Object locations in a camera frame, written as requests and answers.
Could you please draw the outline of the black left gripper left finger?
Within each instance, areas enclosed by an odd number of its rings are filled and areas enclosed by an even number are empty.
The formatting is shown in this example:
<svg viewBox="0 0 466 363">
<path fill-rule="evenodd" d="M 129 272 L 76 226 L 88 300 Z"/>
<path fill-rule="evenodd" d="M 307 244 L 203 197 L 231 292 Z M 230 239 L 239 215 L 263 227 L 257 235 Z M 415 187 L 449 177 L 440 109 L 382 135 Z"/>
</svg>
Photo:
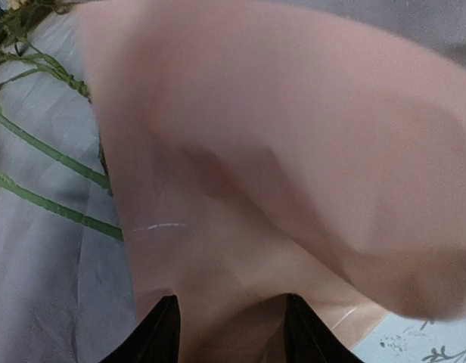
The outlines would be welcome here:
<svg viewBox="0 0 466 363">
<path fill-rule="evenodd" d="M 101 363 L 177 363 L 179 343 L 179 301 L 176 295 L 164 296 Z"/>
</svg>

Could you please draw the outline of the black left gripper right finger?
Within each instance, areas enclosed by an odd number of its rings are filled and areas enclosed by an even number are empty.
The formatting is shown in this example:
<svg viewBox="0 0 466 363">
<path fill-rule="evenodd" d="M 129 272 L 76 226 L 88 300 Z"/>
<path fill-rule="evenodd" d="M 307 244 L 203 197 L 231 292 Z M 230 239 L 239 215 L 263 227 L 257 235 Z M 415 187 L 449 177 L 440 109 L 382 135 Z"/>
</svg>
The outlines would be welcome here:
<svg viewBox="0 0 466 363">
<path fill-rule="evenodd" d="M 362 363 L 299 295 L 286 295 L 284 350 L 287 363 Z"/>
</svg>

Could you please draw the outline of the beige wrapping paper sheet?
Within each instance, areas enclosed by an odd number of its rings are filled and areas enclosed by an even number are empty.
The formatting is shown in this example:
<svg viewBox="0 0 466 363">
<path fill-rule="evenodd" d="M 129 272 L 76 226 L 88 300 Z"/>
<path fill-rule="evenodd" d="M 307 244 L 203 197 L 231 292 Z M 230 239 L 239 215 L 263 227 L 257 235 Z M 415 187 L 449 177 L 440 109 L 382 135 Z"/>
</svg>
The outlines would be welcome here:
<svg viewBox="0 0 466 363">
<path fill-rule="evenodd" d="M 466 64 L 427 40 L 270 1 L 102 1 L 30 37 L 47 73 L 0 111 L 0 362 L 99 362 L 164 296 L 182 362 L 283 362 L 286 295 L 344 344 L 388 313 L 466 317 Z"/>
</svg>

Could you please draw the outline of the pale pink white flower stem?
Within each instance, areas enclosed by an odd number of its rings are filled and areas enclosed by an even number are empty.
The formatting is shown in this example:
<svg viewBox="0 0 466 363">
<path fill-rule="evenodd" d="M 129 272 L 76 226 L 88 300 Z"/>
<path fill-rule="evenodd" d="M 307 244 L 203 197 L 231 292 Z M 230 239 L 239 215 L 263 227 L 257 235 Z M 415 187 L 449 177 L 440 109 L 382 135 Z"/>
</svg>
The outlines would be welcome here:
<svg viewBox="0 0 466 363">
<path fill-rule="evenodd" d="M 4 188 L 6 191 L 11 192 L 12 194 L 20 197 L 21 199 L 24 199 L 51 213 L 72 220 L 80 225 L 98 231 L 102 234 L 106 234 L 107 236 L 110 236 L 116 240 L 124 241 L 122 230 L 119 227 L 92 218 L 91 216 L 87 216 L 86 214 L 83 214 L 74 209 L 56 203 L 53 200 L 49 200 L 48 198 L 33 193 L 32 191 L 19 186 L 7 175 L 0 174 L 0 188 Z"/>
</svg>

